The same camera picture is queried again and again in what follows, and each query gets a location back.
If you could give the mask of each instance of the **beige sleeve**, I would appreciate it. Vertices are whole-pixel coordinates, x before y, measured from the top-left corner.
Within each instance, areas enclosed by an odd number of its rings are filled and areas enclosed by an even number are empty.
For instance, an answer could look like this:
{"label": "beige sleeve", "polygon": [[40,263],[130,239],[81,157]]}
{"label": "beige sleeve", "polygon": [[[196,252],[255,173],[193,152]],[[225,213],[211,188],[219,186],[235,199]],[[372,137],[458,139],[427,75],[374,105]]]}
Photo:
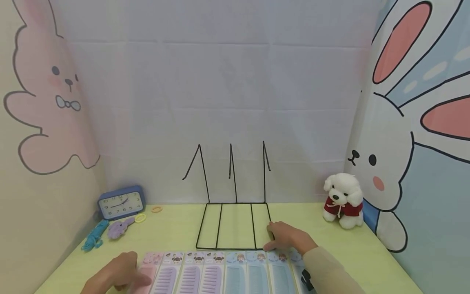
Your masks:
{"label": "beige sleeve", "polygon": [[328,251],[317,247],[304,254],[305,269],[317,294],[364,294],[364,290]]}

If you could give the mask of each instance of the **white plush dog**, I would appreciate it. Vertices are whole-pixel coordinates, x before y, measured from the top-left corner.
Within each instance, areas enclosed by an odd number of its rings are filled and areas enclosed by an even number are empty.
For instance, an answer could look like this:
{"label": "white plush dog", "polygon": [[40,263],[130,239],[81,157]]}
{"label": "white plush dog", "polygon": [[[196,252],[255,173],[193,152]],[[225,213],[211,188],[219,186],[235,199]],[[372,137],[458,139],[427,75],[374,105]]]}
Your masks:
{"label": "white plush dog", "polygon": [[332,222],[340,218],[343,229],[362,226],[362,191],[355,176],[345,173],[331,175],[323,187],[328,199],[323,208],[323,218]]}

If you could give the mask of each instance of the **pink comb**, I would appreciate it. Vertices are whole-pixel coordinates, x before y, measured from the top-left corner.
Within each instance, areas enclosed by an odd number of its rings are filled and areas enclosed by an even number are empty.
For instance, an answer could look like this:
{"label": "pink comb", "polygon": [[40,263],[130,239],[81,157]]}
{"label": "pink comb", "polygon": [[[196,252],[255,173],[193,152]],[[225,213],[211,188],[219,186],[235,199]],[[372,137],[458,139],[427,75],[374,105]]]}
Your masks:
{"label": "pink comb", "polygon": [[220,294],[222,270],[218,266],[210,266],[204,270],[201,293]]}

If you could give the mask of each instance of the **clock face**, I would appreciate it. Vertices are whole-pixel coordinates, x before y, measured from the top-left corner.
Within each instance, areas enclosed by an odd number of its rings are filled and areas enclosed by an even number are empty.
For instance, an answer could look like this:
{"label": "clock face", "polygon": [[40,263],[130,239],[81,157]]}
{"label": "clock face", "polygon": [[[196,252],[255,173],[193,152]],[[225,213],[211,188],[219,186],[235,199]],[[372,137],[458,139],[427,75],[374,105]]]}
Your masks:
{"label": "clock face", "polygon": [[101,199],[99,205],[105,219],[142,210],[141,195],[139,192]]}

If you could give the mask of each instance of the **white backdrop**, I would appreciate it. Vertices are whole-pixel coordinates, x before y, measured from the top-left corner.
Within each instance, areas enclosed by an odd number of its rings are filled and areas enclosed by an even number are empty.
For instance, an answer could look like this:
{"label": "white backdrop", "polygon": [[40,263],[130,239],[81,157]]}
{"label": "white backdrop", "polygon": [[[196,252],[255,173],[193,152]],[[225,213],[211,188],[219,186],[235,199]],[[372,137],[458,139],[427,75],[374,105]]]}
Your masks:
{"label": "white backdrop", "polygon": [[377,0],[51,0],[108,188],[151,203],[323,201],[343,170]]}

